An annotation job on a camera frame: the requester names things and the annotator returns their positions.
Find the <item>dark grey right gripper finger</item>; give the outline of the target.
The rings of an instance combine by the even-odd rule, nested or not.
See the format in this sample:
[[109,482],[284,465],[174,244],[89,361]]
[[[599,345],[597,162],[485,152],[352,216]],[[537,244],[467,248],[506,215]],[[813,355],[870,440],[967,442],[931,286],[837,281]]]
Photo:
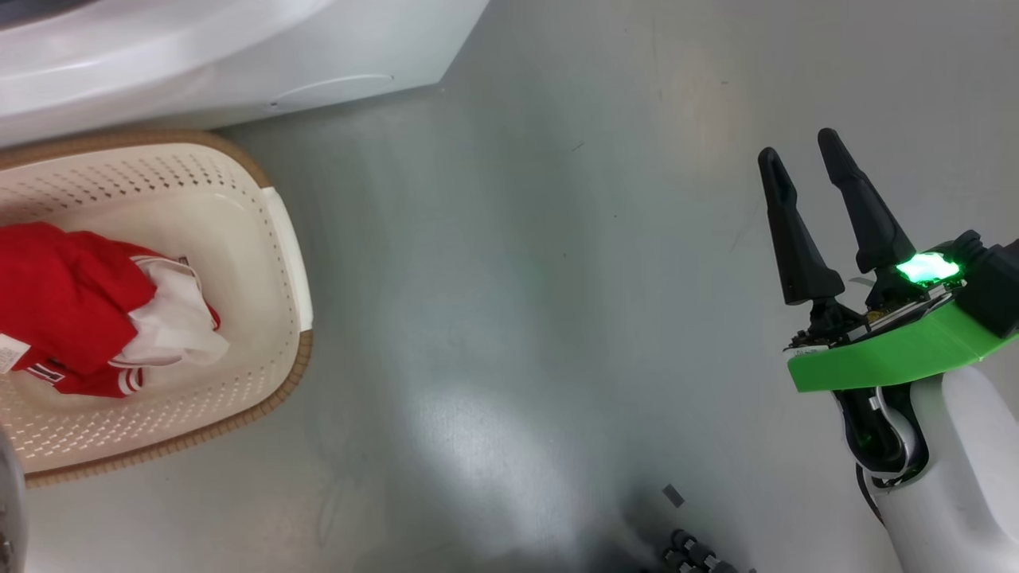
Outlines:
[[760,151],[758,167],[785,304],[840,296],[845,291],[843,279],[826,265],[801,218],[797,189],[775,149],[767,146]]
[[818,132],[818,146],[830,183],[843,196],[857,242],[859,272],[900,265],[916,254],[914,244],[888,209],[876,186],[858,166],[840,135]]

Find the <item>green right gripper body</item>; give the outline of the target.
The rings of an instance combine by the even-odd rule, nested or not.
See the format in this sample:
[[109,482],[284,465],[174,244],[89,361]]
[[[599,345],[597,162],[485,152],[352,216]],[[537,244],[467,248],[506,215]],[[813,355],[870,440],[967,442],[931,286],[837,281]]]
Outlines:
[[1001,337],[958,307],[963,268],[943,253],[919,253],[898,271],[931,300],[896,310],[844,345],[811,342],[785,349],[795,388],[806,392],[892,387],[982,361],[1019,330]]

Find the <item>red garment with white stripes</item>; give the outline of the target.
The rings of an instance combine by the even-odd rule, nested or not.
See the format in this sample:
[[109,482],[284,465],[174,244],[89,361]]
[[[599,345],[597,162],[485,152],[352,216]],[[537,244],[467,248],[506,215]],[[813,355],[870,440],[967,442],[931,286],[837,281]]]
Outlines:
[[45,222],[0,228],[0,375],[25,374],[62,395],[124,399],[145,387],[150,370],[192,365],[112,364],[137,333],[128,313],[155,296],[137,257],[189,265]]

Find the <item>washing machine round door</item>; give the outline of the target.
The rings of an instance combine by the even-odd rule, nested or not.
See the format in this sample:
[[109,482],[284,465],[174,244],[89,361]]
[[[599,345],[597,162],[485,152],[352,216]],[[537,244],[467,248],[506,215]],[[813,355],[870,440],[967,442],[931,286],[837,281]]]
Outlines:
[[25,475],[0,427],[0,573],[23,573],[26,555]]

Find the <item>white front-load washing machine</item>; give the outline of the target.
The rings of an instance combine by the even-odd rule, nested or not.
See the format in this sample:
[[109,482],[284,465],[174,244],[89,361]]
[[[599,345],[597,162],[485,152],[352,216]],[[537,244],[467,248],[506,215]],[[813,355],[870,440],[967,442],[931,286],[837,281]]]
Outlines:
[[435,84],[489,0],[0,0],[0,148],[218,128],[315,81]]

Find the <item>round white filter cover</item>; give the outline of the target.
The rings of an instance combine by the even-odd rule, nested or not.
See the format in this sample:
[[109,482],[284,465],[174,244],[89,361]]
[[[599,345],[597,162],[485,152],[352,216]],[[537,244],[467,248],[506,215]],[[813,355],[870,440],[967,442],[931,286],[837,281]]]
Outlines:
[[361,100],[381,94],[393,81],[390,75],[353,75],[315,81],[276,95],[267,102],[266,108],[291,112]]

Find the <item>cream perforated laundry basket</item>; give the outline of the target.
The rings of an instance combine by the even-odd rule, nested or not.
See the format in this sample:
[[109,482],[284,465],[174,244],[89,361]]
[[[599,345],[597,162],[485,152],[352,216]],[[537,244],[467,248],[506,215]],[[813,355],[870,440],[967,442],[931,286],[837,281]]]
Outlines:
[[131,467],[272,413],[310,361],[314,312],[283,198],[239,146],[206,131],[113,131],[0,149],[0,224],[46,221],[182,257],[229,349],[151,373],[117,400],[0,375],[0,424],[29,489]]

